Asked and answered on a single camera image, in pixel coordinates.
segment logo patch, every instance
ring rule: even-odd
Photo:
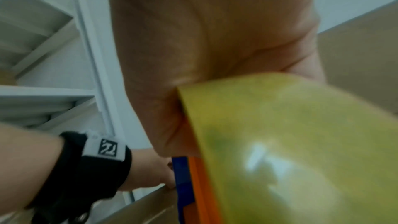
[[[108,157],[116,157],[117,155],[117,142],[101,139],[101,143],[99,145],[98,154],[104,155]]]

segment orange object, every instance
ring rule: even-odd
[[[199,216],[200,224],[222,224],[222,219],[216,199],[213,194],[213,188],[210,186],[206,168],[201,158],[189,157],[189,170],[191,172],[192,186],[195,193],[195,203],[186,207],[197,207],[197,216]],[[186,224],[195,224],[195,214],[192,209],[185,210],[184,216]]]

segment blue object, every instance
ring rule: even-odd
[[[191,173],[189,172],[188,166],[188,158],[173,158],[173,170],[178,194],[178,220],[180,224],[185,224],[183,209],[185,206],[195,202],[195,195],[191,182]]]

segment hand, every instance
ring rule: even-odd
[[[198,156],[176,87],[283,71],[324,80],[313,0],[110,0],[126,93],[162,156]]]
[[[154,149],[132,150],[130,173],[120,191],[166,184],[175,187],[171,158],[160,157]]]

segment yellow plastic object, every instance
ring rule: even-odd
[[[398,121],[285,74],[180,88],[224,223],[398,223]]]

